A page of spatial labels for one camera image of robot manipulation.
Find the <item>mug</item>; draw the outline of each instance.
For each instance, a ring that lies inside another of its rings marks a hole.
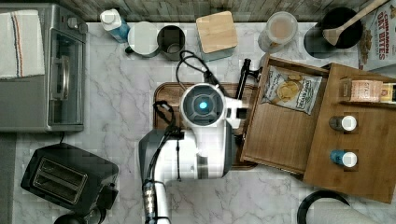
[[[184,49],[185,42],[183,31],[174,25],[163,27],[157,35],[160,50],[171,61],[180,61],[180,52]]]

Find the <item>cardboard box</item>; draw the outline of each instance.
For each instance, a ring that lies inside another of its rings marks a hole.
[[[362,23],[359,69],[396,76],[396,0],[365,16]]]
[[[343,102],[379,102],[382,81],[342,78],[340,99]]]

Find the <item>blue light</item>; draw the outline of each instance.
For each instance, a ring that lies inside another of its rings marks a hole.
[[[207,108],[207,102],[201,102],[201,103],[199,104],[199,107],[200,107],[201,109],[206,109],[206,108]]]

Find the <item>white cap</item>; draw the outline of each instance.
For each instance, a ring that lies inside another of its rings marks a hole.
[[[113,10],[107,10],[100,14],[100,20],[104,23],[111,23],[116,19],[116,15]]]
[[[345,116],[343,120],[341,121],[341,125],[346,131],[353,131],[355,130],[356,126],[358,125],[358,122],[356,119],[352,116]]]
[[[100,14],[100,20],[103,28],[110,31],[121,26],[121,17],[116,9],[110,9]]]
[[[358,162],[358,157],[356,156],[355,153],[353,152],[347,152],[343,156],[343,164],[346,167],[354,167],[356,163]]]

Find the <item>wooden box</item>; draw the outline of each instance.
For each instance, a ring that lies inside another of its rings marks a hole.
[[[342,77],[395,82],[393,78],[331,64],[304,182],[391,203],[396,184],[396,110],[394,105],[382,103],[341,102],[338,89]],[[344,115],[352,115],[358,121],[352,133],[340,133],[329,126],[332,116]],[[331,162],[330,153],[334,149],[354,152],[358,156],[357,165],[346,168]]]
[[[311,116],[261,104],[269,65],[323,77]],[[341,64],[317,68],[266,56],[241,159],[304,175],[304,182],[321,188],[391,203],[396,184],[396,110],[381,103],[343,102],[339,91],[343,77],[395,82]],[[351,133],[329,125],[331,117],[344,115],[358,121]],[[346,168],[333,163],[334,149],[354,152],[357,165]]]
[[[205,62],[233,55],[238,38],[230,11],[198,18],[196,24],[201,58]]]
[[[323,77],[311,115],[271,104],[261,104],[269,65],[291,72]],[[311,148],[329,70],[266,56],[247,129],[241,160],[303,174]]]

